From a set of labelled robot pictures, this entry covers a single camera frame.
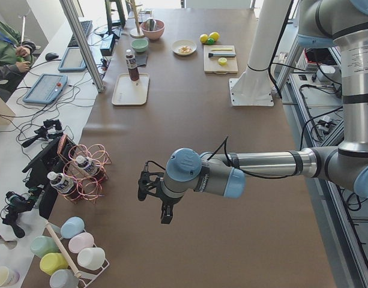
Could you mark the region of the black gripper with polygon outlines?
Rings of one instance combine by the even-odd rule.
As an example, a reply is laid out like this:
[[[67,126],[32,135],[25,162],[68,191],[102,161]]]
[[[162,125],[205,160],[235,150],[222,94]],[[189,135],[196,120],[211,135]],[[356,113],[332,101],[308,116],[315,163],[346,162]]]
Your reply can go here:
[[[161,224],[170,224],[173,218],[173,205],[181,200],[182,192],[174,192],[168,188],[163,172],[149,172],[147,194],[158,197],[162,201]]]

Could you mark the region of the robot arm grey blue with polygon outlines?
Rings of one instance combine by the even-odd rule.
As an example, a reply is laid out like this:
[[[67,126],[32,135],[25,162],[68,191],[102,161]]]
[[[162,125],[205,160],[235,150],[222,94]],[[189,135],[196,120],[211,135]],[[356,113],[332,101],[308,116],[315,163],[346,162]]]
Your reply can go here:
[[[246,176],[282,179],[304,175],[325,179],[368,199],[368,1],[303,1],[298,44],[338,47],[341,55],[344,139],[337,146],[298,151],[196,153],[176,150],[164,172],[144,168],[139,200],[161,200],[161,222],[173,218],[173,206],[189,189],[228,198],[242,195]]]

